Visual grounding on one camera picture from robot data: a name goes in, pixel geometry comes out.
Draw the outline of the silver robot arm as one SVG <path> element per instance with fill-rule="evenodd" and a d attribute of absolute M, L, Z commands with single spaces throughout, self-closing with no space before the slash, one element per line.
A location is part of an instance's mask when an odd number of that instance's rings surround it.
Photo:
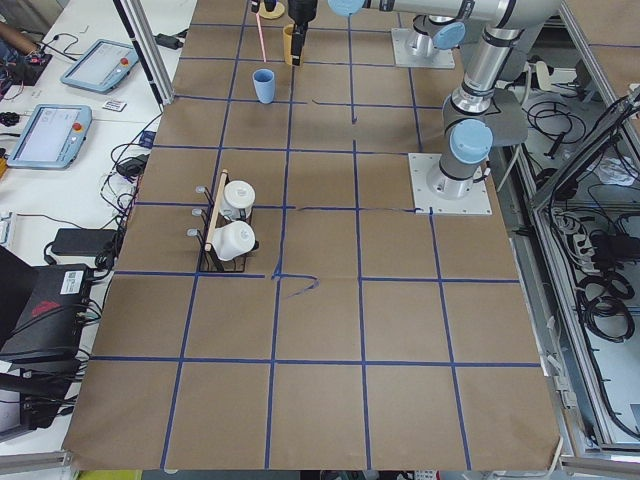
<path fill-rule="evenodd" d="M 555 14 L 558 1 L 331 1 L 334 13 L 348 17 L 363 8 L 401 11 L 486 23 L 461 85 L 443 105 L 447 146 L 439 163 L 427 174 L 429 188 L 439 197 L 459 199 L 468 194 L 478 166 L 493 146 L 485 123 L 499 74 L 523 31 Z"/>
<path fill-rule="evenodd" d="M 362 8 L 368 7 L 369 1 L 329 1 L 331 10 L 343 17 L 355 14 Z M 317 1 L 289 1 L 288 15 L 294 22 L 290 53 L 293 63 L 298 65 L 306 40 L 309 23 L 317 13 Z M 436 15 L 416 15 L 413 20 L 414 32 L 419 36 L 431 39 L 436 49 L 452 49 L 464 39 L 466 27 L 455 17 Z"/>

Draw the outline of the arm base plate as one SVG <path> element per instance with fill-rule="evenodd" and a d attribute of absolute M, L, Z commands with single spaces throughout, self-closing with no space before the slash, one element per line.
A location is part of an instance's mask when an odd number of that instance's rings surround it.
<path fill-rule="evenodd" d="M 391 30 L 391 38 L 396 66 L 447 70 L 455 68 L 452 50 L 436 48 L 432 38 L 426 34 L 413 29 L 394 28 Z"/>
<path fill-rule="evenodd" d="M 467 180 L 452 180 L 441 172 L 440 157 L 440 154 L 408 154 L 415 212 L 424 215 L 491 215 L 481 168 L 477 167 Z"/>

